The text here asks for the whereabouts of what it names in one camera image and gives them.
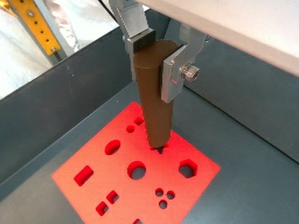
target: red perforated board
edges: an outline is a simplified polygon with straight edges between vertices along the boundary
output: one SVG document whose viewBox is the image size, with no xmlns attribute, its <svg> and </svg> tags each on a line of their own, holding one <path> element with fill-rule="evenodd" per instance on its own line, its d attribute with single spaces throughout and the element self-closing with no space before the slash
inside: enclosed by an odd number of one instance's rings
<svg viewBox="0 0 299 224">
<path fill-rule="evenodd" d="M 220 170 L 174 131 L 163 154 L 151 149 L 134 102 L 53 178 L 87 224 L 177 224 Z"/>
</svg>

